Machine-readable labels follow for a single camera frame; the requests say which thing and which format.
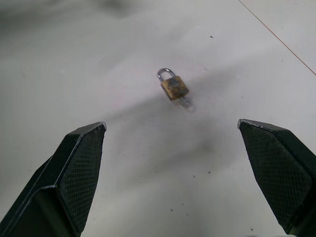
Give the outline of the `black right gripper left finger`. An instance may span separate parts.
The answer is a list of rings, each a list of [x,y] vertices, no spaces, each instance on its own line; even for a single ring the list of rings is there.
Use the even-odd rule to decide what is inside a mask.
[[[106,124],[67,134],[0,223],[2,237],[79,237],[95,195]]]

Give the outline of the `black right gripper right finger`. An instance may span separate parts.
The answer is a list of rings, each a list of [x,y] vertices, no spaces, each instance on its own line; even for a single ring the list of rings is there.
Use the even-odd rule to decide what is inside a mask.
[[[316,156],[290,130],[240,119],[256,182],[288,235],[316,235]]]

